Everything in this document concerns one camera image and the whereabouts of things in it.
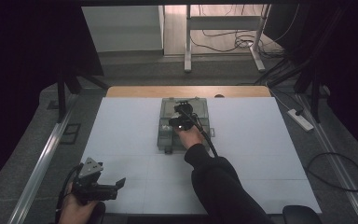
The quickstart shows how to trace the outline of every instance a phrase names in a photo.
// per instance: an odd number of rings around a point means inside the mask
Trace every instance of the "table leg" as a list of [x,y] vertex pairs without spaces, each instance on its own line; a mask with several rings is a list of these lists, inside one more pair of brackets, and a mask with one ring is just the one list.
[[253,45],[249,48],[249,50],[252,53],[252,56],[255,60],[255,65],[257,66],[257,70],[259,72],[264,72],[266,71],[266,67],[264,67],[263,62],[260,59],[260,54],[258,52],[258,42],[260,41],[260,37],[263,34],[263,29],[264,29],[264,25],[266,24],[266,20],[267,20],[267,15],[269,13],[269,6],[270,4],[266,5],[266,9],[263,12],[263,15],[261,15],[260,18],[260,23],[258,25],[258,29],[255,33],[255,40]]
[[191,5],[186,6],[186,52],[185,52],[185,72],[191,72],[191,41],[190,41],[190,27],[191,27]]

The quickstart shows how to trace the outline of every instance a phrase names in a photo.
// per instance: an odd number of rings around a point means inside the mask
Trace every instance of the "floor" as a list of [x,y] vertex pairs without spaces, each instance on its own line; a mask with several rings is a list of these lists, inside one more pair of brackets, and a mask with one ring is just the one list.
[[[262,9],[262,5],[192,5],[191,16],[260,16]],[[253,40],[254,38],[251,36],[255,35],[255,31],[236,32],[232,30],[193,30],[190,33],[193,40],[191,45],[192,54],[249,53],[248,46],[246,44],[242,44],[236,48],[236,39],[241,38],[242,40]],[[261,40],[262,43],[260,43],[260,46],[263,46],[266,50],[282,49],[265,35],[262,35]],[[203,45],[208,48],[200,47],[196,44]],[[164,23],[164,54],[184,54],[185,47],[186,6],[166,6]]]

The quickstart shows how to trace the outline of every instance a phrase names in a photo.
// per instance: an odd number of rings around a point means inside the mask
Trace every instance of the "white wall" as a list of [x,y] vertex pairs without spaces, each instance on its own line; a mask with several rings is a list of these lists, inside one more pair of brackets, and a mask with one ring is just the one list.
[[82,9],[98,52],[162,49],[158,6]]

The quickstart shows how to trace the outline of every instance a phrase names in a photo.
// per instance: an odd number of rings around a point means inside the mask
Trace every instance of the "white surface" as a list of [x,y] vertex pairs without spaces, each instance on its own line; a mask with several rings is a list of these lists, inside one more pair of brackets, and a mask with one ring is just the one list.
[[98,52],[162,49],[158,8],[82,7]]
[[[268,214],[300,204],[321,213],[275,99],[208,99],[217,153]],[[204,214],[184,154],[158,153],[160,98],[104,98],[82,161],[103,162],[100,184],[127,177],[108,213]]]

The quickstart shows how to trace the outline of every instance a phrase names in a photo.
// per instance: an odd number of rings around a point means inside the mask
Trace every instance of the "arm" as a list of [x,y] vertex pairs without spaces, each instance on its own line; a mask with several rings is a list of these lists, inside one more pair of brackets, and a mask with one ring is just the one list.
[[191,175],[193,188],[216,223],[272,223],[243,189],[229,161],[209,156],[195,127],[188,131],[176,131],[188,149],[185,161],[194,167]]

